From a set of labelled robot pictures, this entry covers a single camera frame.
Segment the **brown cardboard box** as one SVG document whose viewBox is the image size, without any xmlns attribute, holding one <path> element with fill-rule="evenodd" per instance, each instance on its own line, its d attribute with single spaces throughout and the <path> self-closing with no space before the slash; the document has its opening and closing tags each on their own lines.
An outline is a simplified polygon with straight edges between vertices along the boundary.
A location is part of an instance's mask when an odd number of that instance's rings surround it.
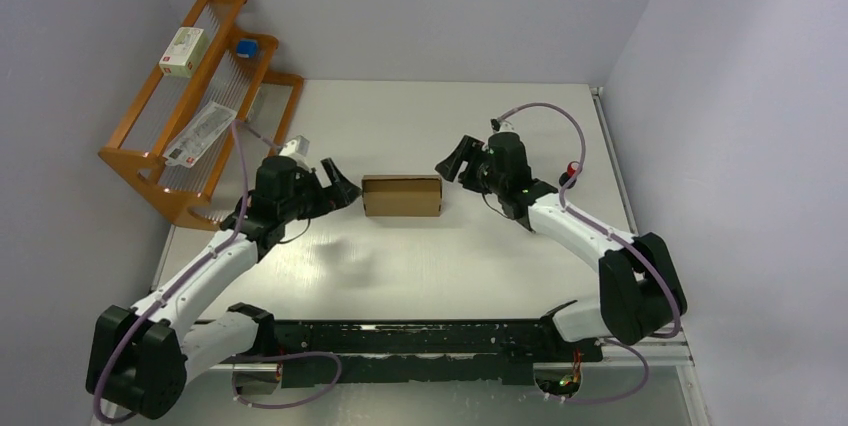
<svg viewBox="0 0 848 426">
<path fill-rule="evenodd" d="M 366 175 L 361 181 L 368 217 L 438 217 L 442 179 L 438 175 Z"/>
</svg>

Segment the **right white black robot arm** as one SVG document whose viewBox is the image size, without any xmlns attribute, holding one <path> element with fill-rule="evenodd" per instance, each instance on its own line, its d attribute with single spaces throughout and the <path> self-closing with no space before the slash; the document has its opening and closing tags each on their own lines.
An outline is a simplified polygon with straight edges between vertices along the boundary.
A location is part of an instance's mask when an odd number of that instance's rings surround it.
<svg viewBox="0 0 848 426">
<path fill-rule="evenodd" d="M 596 274 L 595 294 L 549 312 L 552 325 L 539 335 L 548 358 L 565 359 L 582 340 L 631 346 L 681 325 L 688 304 L 664 239 L 619 230 L 561 198 L 533 175 L 518 134 L 497 132 L 487 141 L 464 136 L 435 170 L 468 191 L 495 195 L 506 218 L 556 242 Z"/>
</svg>

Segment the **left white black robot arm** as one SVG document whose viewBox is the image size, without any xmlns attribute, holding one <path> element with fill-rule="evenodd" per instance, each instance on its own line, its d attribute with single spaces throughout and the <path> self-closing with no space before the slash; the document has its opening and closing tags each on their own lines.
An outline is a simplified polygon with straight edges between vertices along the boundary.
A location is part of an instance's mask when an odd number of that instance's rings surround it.
<svg viewBox="0 0 848 426">
<path fill-rule="evenodd" d="M 232 282 L 282 243 L 289 223 L 325 216 L 361 196 L 361 188 L 331 159 L 321 165 L 328 185 L 300 160 L 264 159 L 255 184 L 243 187 L 233 212 L 189 265 L 132 306 L 113 305 L 98 317 L 85 387 L 99 421 L 158 419 L 213 366 L 230 358 L 277 359 L 275 318 L 262 308 L 237 303 L 208 324 L 197 321 Z"/>
</svg>

